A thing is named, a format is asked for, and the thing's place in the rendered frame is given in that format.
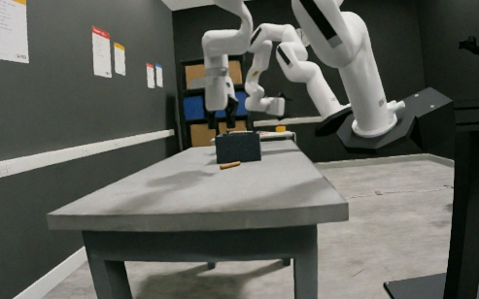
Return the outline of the orange-brown wooden peg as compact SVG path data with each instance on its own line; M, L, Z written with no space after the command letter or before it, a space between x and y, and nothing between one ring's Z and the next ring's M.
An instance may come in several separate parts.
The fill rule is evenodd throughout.
M233 163L228 163L228 164L221 165L220 169L222 170L222 169L226 169L226 168L231 168L231 167L239 166L240 164L241 164L240 161L233 162Z

